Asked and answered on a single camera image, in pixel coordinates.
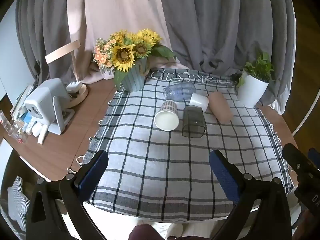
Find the grey curtain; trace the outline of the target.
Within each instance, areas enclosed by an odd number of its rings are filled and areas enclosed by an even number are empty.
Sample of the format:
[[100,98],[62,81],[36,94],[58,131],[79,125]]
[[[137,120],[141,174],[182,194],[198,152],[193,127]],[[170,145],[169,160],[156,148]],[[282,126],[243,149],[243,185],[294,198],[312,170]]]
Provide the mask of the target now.
[[[260,52],[273,65],[272,80],[260,99],[277,113],[290,96],[296,52],[292,0],[183,0],[171,27],[176,59],[149,57],[150,68],[189,68],[218,76],[242,71]],[[36,84],[50,78],[74,79],[71,55],[47,64],[45,56],[72,42],[67,0],[17,0],[18,41]]]

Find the smoky grey transparent cup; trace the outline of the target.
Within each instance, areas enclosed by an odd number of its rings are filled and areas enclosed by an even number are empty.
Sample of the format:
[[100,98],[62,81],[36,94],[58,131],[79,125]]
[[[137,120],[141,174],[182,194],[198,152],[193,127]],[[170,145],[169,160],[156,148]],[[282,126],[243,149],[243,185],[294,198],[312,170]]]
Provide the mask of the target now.
[[206,131],[203,110],[197,106],[186,106],[183,110],[182,135],[189,138],[201,138]]

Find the white paper cup with pattern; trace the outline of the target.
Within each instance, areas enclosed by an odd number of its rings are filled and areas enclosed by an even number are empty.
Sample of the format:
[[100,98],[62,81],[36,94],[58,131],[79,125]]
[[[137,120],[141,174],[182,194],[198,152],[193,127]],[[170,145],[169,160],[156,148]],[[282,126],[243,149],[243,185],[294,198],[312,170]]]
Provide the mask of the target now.
[[179,125],[177,105],[173,100],[166,100],[154,118],[155,125],[163,131],[173,131]]

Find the pink beige curtain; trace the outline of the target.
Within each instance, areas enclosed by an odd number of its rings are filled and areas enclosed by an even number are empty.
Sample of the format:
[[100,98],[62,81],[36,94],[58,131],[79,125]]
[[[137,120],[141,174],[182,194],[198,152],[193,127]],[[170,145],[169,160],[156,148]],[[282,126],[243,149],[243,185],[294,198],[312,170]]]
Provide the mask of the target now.
[[111,79],[113,74],[102,74],[92,53],[98,38],[107,39],[120,30],[137,32],[156,31],[161,43],[178,53],[171,27],[178,27],[173,18],[182,12],[183,0],[67,0],[67,18],[72,41],[78,40],[75,52],[75,75],[83,83]]

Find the light blue ribbed vase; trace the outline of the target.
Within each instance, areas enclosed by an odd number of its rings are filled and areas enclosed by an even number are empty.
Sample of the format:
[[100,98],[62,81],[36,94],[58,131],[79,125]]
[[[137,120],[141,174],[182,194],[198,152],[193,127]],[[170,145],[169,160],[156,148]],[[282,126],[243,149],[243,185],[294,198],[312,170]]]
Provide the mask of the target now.
[[121,84],[127,92],[137,92],[143,89],[147,71],[147,58],[138,59]]

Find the checkered plaid tablecloth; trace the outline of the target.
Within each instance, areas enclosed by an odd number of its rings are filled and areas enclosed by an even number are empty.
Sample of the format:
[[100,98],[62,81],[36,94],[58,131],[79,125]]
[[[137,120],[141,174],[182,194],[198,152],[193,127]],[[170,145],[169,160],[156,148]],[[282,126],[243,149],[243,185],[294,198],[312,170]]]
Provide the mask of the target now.
[[[163,89],[180,81],[193,83],[202,96],[222,93],[231,122],[221,124],[206,111],[200,138],[184,137],[180,127],[160,130],[154,117],[165,100]],[[123,215],[166,223],[227,216],[233,203],[210,169],[212,150],[220,150],[242,173],[264,181],[277,177],[286,193],[294,188],[280,139],[262,111],[238,101],[230,78],[196,70],[153,69],[142,90],[116,92],[84,162],[99,150],[109,161],[89,202]]]

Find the white projector device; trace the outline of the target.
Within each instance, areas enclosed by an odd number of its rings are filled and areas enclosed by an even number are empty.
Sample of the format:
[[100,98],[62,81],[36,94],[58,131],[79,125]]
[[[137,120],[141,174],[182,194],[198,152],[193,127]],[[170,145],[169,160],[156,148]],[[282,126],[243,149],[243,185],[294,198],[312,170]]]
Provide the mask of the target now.
[[61,79],[41,83],[24,101],[28,112],[47,131],[61,135],[75,111],[68,108],[71,99]]

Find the striped cushion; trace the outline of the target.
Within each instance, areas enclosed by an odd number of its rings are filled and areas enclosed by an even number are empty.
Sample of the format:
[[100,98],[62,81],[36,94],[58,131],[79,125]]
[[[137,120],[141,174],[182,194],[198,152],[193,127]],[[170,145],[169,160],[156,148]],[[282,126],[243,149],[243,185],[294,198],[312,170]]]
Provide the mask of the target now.
[[22,231],[26,231],[27,212],[30,200],[23,194],[23,179],[17,176],[13,185],[7,189],[9,217],[16,221]]

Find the clear bluish glass cup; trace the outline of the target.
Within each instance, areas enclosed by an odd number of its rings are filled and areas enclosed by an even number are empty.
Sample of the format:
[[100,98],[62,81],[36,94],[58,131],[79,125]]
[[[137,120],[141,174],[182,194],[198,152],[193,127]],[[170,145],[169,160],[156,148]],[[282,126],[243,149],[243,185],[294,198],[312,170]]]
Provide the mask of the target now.
[[163,95],[167,100],[176,102],[188,101],[192,94],[196,92],[196,88],[191,82],[177,83],[163,89]]

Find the pink beige cup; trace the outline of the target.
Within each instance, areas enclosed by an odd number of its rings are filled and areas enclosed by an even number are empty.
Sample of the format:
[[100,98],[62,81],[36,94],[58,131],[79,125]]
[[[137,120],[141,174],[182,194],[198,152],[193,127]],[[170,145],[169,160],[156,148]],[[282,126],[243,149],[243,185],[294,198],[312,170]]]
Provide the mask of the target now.
[[218,122],[221,124],[230,123],[233,118],[233,113],[223,94],[220,92],[210,93],[208,100],[209,109],[212,111]]

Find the clear plastic organizer box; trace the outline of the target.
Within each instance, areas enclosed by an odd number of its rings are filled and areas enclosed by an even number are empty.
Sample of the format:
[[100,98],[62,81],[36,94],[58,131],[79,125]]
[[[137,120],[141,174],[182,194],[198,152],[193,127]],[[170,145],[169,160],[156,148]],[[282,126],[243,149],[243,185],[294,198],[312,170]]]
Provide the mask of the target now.
[[27,140],[27,123],[24,121],[26,113],[18,116],[17,119],[13,119],[13,123],[11,123],[7,117],[5,116],[4,112],[1,111],[1,124],[8,135],[14,138],[18,143],[22,144],[25,143]]

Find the white plant pot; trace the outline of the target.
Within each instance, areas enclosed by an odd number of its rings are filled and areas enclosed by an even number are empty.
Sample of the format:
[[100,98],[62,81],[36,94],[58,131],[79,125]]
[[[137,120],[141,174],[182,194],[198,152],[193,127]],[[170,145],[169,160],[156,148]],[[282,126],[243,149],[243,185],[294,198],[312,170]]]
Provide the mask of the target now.
[[238,83],[238,100],[247,108],[254,107],[263,96],[268,83],[261,81],[242,71]]

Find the sunflower bouquet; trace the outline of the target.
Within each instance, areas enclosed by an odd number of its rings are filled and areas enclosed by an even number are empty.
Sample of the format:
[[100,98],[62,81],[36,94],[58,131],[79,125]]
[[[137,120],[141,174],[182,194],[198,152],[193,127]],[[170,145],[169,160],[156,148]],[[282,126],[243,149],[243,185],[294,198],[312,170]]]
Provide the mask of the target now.
[[161,36],[151,29],[142,29],[136,33],[120,30],[112,33],[107,40],[96,40],[92,61],[98,65],[101,73],[113,74],[114,83],[120,88],[123,87],[123,78],[138,59],[147,58],[146,76],[150,70],[149,57],[176,59],[173,51],[161,44],[161,39]]

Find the green potted plant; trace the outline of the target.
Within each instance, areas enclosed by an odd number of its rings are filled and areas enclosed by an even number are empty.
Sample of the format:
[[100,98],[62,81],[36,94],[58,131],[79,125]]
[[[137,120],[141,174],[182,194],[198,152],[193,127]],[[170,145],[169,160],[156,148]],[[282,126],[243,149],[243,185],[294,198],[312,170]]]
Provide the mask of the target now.
[[245,83],[244,74],[247,76],[252,76],[257,80],[269,83],[272,80],[272,72],[274,71],[273,65],[270,61],[270,56],[267,52],[260,52],[257,55],[257,59],[251,63],[246,62],[244,68],[242,69],[242,74],[239,77],[237,87],[242,86]]

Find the small white cup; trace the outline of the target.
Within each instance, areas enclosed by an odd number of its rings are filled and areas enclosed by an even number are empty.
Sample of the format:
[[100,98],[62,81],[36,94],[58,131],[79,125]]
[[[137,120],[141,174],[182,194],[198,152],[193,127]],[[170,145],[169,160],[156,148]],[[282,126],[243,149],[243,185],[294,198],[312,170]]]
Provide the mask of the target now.
[[209,105],[209,99],[206,96],[202,96],[200,94],[193,93],[190,98],[189,105],[200,107],[202,109],[203,113],[205,113],[208,108],[208,105]]

